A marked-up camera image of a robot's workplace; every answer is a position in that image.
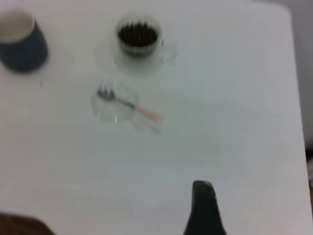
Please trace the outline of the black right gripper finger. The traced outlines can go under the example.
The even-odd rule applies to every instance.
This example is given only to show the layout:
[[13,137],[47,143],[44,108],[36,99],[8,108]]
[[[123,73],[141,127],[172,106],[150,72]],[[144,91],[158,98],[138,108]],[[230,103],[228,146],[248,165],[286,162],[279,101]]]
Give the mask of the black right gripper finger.
[[190,216],[185,235],[226,235],[217,197],[209,181],[194,181]]

